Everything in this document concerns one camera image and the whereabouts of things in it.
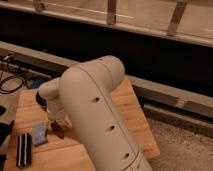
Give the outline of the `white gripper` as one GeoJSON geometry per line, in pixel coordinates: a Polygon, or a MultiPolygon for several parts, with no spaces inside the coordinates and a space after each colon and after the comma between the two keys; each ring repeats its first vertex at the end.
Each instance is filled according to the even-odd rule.
{"type": "Polygon", "coordinates": [[[65,115],[65,110],[59,98],[47,101],[47,115],[50,120],[50,125],[57,125],[57,120],[63,120],[68,128],[72,128],[72,122],[65,115]]]}

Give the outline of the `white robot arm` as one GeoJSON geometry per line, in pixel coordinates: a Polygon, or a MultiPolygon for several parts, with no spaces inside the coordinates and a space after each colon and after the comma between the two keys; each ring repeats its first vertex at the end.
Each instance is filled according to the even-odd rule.
{"type": "Polygon", "coordinates": [[[153,171],[111,98],[124,75],[120,59],[103,56],[71,66],[38,93],[49,120],[71,120],[96,171],[153,171]]]}

